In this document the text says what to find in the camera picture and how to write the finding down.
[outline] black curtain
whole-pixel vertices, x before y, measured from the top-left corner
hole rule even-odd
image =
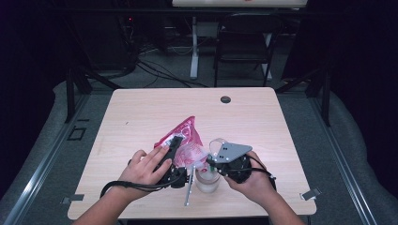
[[[332,91],[351,112],[380,184],[398,198],[398,4],[376,2],[352,11]]]
[[[87,65],[60,17],[35,1],[0,6],[1,189],[3,197],[30,153],[54,105],[53,88],[70,65]]]

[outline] pink plastic bag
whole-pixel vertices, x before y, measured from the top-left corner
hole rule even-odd
[[[176,150],[176,156],[173,164],[177,167],[195,166],[197,170],[207,167],[206,159],[208,152],[204,149],[200,136],[194,126],[195,117],[190,116],[171,130],[166,136],[155,143],[155,147],[161,145],[169,145],[170,141],[175,137],[182,137],[181,145]]]

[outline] metal bracket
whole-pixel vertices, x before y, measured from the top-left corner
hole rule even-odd
[[[299,196],[300,196],[300,198],[301,199],[303,199],[303,200],[305,200],[305,201],[308,201],[308,200],[310,200],[310,199],[313,199],[313,200],[315,200],[316,199],[316,196],[318,196],[318,195],[320,195],[320,194],[322,194],[322,192],[319,190],[319,188],[317,187],[317,188],[314,188],[314,189],[312,189],[312,190],[310,190],[310,191],[307,191],[307,192],[305,192],[304,194],[299,194]]]
[[[62,204],[71,204],[71,202],[82,201],[84,198],[83,194],[71,195],[70,197],[64,197],[61,201]]]
[[[249,145],[225,142],[213,160],[216,163],[229,163],[252,151],[252,149]]]

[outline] person's right hand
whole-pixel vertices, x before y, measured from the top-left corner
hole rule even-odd
[[[260,158],[254,153],[254,151],[248,152],[247,155],[261,162]],[[263,169],[255,160],[250,159],[250,161],[253,168]],[[238,184],[228,176],[225,176],[225,180],[229,187],[241,192],[249,200],[258,204],[265,201],[269,195],[276,193],[272,184],[269,182],[268,176],[263,172],[252,172],[251,176],[242,184]]]

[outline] hand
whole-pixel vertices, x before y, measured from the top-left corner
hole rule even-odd
[[[250,151],[247,155],[257,159],[259,162],[261,161],[253,151]],[[253,159],[251,159],[251,164],[253,168],[263,169],[261,165]],[[228,176],[225,176],[225,180],[230,188],[241,192],[246,198],[258,204],[265,201],[269,195],[276,193],[267,175],[263,172],[252,172],[251,176],[242,184],[238,184]]]
[[[168,150],[169,146],[158,146],[149,154],[147,154],[144,150],[137,151],[132,157],[130,164],[122,172],[118,180],[130,181],[132,183],[142,185],[155,185],[161,180],[172,164],[172,160],[169,158],[165,160],[156,171],[154,171]],[[127,200],[130,202],[149,194],[149,192],[135,188],[119,188],[123,189],[123,192],[126,195],[125,198],[127,198]]]

